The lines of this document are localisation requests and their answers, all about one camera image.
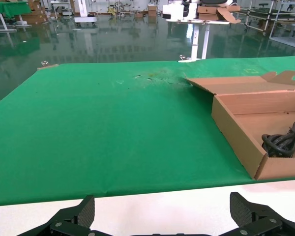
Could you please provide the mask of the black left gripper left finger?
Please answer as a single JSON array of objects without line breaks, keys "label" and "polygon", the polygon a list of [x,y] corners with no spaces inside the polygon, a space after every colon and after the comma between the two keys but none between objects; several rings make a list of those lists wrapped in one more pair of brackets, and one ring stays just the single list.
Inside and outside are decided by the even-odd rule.
[{"label": "black left gripper left finger", "polygon": [[23,236],[94,236],[90,229],[95,217],[94,196],[86,196],[78,205],[60,209],[46,223],[28,230]]}]

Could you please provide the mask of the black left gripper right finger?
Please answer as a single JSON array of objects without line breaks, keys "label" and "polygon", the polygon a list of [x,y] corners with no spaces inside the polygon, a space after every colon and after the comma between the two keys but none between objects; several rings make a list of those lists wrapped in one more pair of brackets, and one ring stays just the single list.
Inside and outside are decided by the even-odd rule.
[{"label": "black left gripper right finger", "polygon": [[230,214],[238,227],[225,236],[295,236],[295,222],[267,205],[247,201],[238,192],[230,194]]}]

